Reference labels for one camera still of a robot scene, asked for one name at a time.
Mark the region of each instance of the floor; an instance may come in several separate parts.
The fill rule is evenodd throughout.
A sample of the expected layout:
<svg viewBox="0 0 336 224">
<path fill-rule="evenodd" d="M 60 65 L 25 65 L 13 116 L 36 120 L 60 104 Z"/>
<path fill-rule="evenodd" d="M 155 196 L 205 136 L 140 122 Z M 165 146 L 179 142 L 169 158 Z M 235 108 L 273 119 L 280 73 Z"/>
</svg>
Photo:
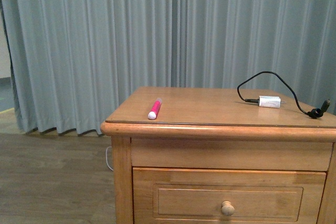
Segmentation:
<svg viewBox="0 0 336 224">
<path fill-rule="evenodd" d="M 105 158 L 110 139 L 24 134 L 14 109 L 1 108 L 0 223 L 115 223 L 113 171 Z"/>
</svg>

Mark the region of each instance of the pink marker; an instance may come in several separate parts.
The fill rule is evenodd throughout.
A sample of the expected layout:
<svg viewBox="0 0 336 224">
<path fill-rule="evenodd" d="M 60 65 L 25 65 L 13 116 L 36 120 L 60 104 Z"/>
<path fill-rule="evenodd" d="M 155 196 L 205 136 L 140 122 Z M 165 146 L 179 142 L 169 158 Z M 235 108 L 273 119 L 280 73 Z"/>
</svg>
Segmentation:
<svg viewBox="0 0 336 224">
<path fill-rule="evenodd" d="M 157 117 L 157 115 L 159 113 L 161 104 L 162 104 L 162 99 L 161 98 L 157 98 L 157 100 L 153 104 L 151 112 L 149 112 L 149 114 L 148 114 L 148 119 L 151 119 L 151 120 L 156 119 L 156 117 Z"/>
</svg>

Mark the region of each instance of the nightstand leg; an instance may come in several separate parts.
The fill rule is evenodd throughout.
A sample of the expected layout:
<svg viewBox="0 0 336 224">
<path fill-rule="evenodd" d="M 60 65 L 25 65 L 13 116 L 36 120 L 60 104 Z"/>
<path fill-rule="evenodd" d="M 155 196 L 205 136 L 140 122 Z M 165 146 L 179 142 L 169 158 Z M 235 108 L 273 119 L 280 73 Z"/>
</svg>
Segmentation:
<svg viewBox="0 0 336 224">
<path fill-rule="evenodd" d="M 324 193 L 318 218 L 318 224 L 336 224 L 336 146 L 333 152 L 328 169 L 327 181 L 325 182 Z"/>
<path fill-rule="evenodd" d="M 112 137 L 117 224 L 133 224 L 131 139 Z"/>
</svg>

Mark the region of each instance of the nightstand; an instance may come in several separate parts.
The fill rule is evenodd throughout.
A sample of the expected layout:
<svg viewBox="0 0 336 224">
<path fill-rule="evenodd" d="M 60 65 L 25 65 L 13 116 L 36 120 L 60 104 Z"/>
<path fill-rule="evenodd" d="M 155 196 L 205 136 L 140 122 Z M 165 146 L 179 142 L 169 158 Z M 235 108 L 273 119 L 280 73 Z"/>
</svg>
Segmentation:
<svg viewBox="0 0 336 224">
<path fill-rule="evenodd" d="M 270 90 L 241 93 L 286 103 L 260 108 L 234 89 L 142 87 L 102 123 L 118 224 L 336 223 L 336 116 L 311 119 Z M 159 115 L 148 120 L 157 98 Z"/>
</svg>

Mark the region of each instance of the drawer front panel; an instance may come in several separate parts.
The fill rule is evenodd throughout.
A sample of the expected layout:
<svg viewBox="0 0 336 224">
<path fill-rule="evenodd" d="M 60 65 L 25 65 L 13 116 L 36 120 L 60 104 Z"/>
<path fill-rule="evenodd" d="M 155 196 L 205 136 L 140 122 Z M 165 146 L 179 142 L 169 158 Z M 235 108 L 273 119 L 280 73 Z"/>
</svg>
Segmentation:
<svg viewBox="0 0 336 224">
<path fill-rule="evenodd" d="M 246 221 L 298 219 L 302 187 L 239 187 L 154 185 L 154 217 Z M 233 216 L 222 213 L 222 203 L 235 208 Z"/>
<path fill-rule="evenodd" d="M 134 223 L 316 224 L 325 173 L 134 168 Z M 235 208 L 222 214 L 222 204 Z"/>
<path fill-rule="evenodd" d="M 327 171 L 332 143 L 132 138 L 132 166 Z"/>
</svg>

